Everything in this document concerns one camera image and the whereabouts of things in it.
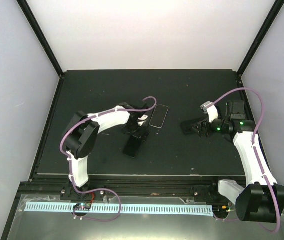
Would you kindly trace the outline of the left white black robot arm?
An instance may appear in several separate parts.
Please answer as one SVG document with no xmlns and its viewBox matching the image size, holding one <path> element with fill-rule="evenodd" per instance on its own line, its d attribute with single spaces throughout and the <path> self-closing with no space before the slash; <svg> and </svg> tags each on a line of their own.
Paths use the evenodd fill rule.
<svg viewBox="0 0 284 240">
<path fill-rule="evenodd" d="M 74 184 L 71 189 L 73 196 L 82 200 L 89 194 L 89 187 L 86 185 L 89 180 L 87 164 L 97 136 L 108 129 L 122 126 L 122 133 L 129 136 L 123 154 L 134 158 L 148 137 L 147 112 L 153 108 L 142 100 L 137 104 L 121 103 L 98 113 L 85 114 L 79 111 L 72 117 L 59 144 L 59 150 L 69 163 L 69 180 Z"/>
</svg>

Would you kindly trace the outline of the silver edged smartphone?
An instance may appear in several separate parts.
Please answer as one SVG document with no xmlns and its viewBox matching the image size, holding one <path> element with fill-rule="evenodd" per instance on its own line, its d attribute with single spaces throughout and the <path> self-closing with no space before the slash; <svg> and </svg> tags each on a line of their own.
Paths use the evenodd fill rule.
<svg viewBox="0 0 284 240">
<path fill-rule="evenodd" d="M 167 113 L 168 113 L 168 106 L 166 105 L 162 105 L 162 104 L 157 104 L 151 119 L 149 121 L 149 125 L 151 127 L 157 128 L 157 129 L 161 129 L 164 125 Z"/>
</svg>

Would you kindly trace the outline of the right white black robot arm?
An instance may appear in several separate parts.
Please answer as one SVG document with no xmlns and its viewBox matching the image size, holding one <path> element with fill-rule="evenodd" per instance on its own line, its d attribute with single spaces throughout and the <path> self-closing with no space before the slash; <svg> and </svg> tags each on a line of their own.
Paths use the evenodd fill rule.
<svg viewBox="0 0 284 240">
<path fill-rule="evenodd" d="M 246 118 L 244 102 L 228 101 L 225 117 L 210 101 L 201 105 L 201 109 L 206 116 L 183 121 L 182 132 L 200 137 L 214 133 L 228 135 L 238 151 L 246 179 L 245 187 L 234 180 L 221 179 L 210 187 L 210 198 L 216 202 L 227 198 L 235 205 L 240 221 L 278 223 L 284 208 L 284 186 L 277 183 L 266 164 L 259 136 L 254 132 L 255 123 Z"/>
</svg>

